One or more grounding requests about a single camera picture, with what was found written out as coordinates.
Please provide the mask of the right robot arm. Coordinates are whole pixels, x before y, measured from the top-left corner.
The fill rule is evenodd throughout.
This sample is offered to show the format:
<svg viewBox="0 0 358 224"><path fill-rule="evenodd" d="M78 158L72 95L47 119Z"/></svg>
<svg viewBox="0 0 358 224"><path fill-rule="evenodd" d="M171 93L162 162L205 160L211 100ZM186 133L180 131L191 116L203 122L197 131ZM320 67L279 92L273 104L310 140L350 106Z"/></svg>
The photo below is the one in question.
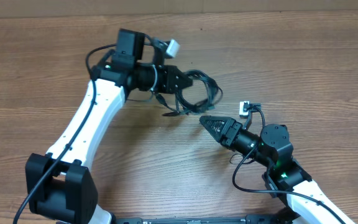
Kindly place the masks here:
<svg viewBox="0 0 358 224"><path fill-rule="evenodd" d="M266 168L261 193L279 198L285 205L274 215L251 216L248 223L352 223L293 157L285 125L265 124L260 134L253 134L230 117L202 116L200 123L220 145L242 154L232 175L235 188L251 192L236 182L237 172L250 159Z"/></svg>

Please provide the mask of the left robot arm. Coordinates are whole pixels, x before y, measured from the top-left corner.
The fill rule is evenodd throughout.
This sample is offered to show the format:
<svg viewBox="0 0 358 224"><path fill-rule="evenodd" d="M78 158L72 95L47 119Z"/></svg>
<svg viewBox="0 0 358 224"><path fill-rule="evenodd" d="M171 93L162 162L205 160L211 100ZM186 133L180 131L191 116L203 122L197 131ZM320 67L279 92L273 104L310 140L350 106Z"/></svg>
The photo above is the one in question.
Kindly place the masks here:
<svg viewBox="0 0 358 224"><path fill-rule="evenodd" d="M178 94L192 86L187 73L165 61L180 49L143 32L121 29L103 56L88 65L86 94L59 139L44 154L31 154L25 164L27 196L21 208L60 223L115 223L98 202L91 175L94 157L113 117L131 91L153 96Z"/></svg>

